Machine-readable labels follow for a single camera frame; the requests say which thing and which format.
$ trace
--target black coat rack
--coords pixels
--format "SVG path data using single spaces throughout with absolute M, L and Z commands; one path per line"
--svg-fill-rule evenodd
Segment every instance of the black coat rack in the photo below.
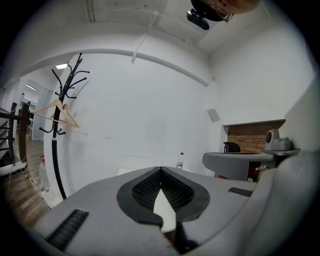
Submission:
M 89 71 L 77 71 L 78 66 L 80 65 L 80 63 L 82 62 L 82 58 L 81 58 L 82 53 L 80 53 L 79 58 L 74 66 L 74 68 L 72 69 L 72 67 L 68 64 L 68 67 L 70 68 L 70 75 L 68 76 L 65 85 L 62 86 L 61 80 L 59 79 L 59 77 L 57 76 L 57 74 L 55 73 L 55 71 L 52 69 L 52 72 L 54 73 L 55 77 L 58 79 L 59 83 L 60 83 L 60 93 L 55 92 L 56 95 L 59 96 L 59 100 L 61 101 L 61 103 L 63 104 L 65 96 L 69 99 L 76 99 L 77 97 L 70 97 L 68 96 L 68 91 L 70 89 L 74 89 L 75 87 L 73 87 L 74 85 L 86 80 L 87 78 L 83 78 L 73 84 L 72 80 L 74 79 L 75 75 L 78 73 L 90 73 Z M 53 119 L 54 120 L 59 120 L 60 118 L 60 109 L 58 107 L 55 107 L 55 111 L 54 111 L 54 116 Z M 60 171 L 59 171 L 59 163 L 58 163 L 58 151 L 57 151 L 57 134 L 58 135 L 64 135 L 66 134 L 66 132 L 61 132 L 62 129 L 58 130 L 58 122 L 53 121 L 52 122 L 52 128 L 50 131 L 46 131 L 44 129 L 42 129 L 41 127 L 39 128 L 41 131 L 45 132 L 45 133 L 51 133 L 53 131 L 53 135 L 52 135 L 52 159 L 53 159 L 53 168 L 54 168 L 54 174 L 55 174 L 55 178 L 56 178 L 56 182 L 58 184 L 60 193 L 62 195 L 63 200 L 66 199 L 66 193 L 64 190 L 64 186 L 62 184 L 61 181 L 61 177 L 60 177 Z

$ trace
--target eyeglasses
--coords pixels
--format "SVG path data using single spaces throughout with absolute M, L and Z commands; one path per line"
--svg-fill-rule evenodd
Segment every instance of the eyeglasses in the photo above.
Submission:
M 215 10 L 216 14 L 223 19 L 225 22 L 228 22 L 232 19 L 234 16 L 232 13 L 227 13 L 222 7 L 214 7 L 213 5 L 215 4 L 216 0 L 210 1 L 209 3 L 210 7 Z

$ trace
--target person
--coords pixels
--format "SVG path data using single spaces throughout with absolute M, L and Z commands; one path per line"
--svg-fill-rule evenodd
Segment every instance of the person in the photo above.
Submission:
M 249 13 L 258 7 L 261 0 L 202 0 L 219 16 Z

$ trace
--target wooden floor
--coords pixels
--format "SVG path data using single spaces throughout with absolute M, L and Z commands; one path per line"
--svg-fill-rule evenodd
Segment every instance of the wooden floor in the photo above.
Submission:
M 18 140 L 14 142 L 14 152 L 16 155 L 19 155 Z M 31 135 L 27 134 L 26 157 L 28 168 L 25 170 L 25 174 L 38 184 L 40 184 L 40 156 L 43 155 L 43 142 L 41 140 L 31 140 Z M 9 176 L 2 178 L 1 187 L 4 196 L 7 196 L 8 205 L 16 219 L 27 227 L 31 228 L 41 216 L 50 211 L 45 200 L 41 197 L 43 190 L 25 178 L 20 171 L 12 173 L 11 178 Z

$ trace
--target plastic bottle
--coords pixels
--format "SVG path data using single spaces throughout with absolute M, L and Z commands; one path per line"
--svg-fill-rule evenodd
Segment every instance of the plastic bottle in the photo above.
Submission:
M 50 188 L 48 176 L 47 176 L 47 170 L 46 170 L 46 161 L 45 161 L 45 156 L 42 155 L 40 156 L 40 166 L 39 166 L 39 175 L 40 175 L 40 182 L 41 186 L 44 187 L 45 190 Z
M 179 156 L 178 163 L 177 163 L 176 167 L 178 169 L 182 169 L 183 165 L 184 165 L 184 153 L 181 153 Z

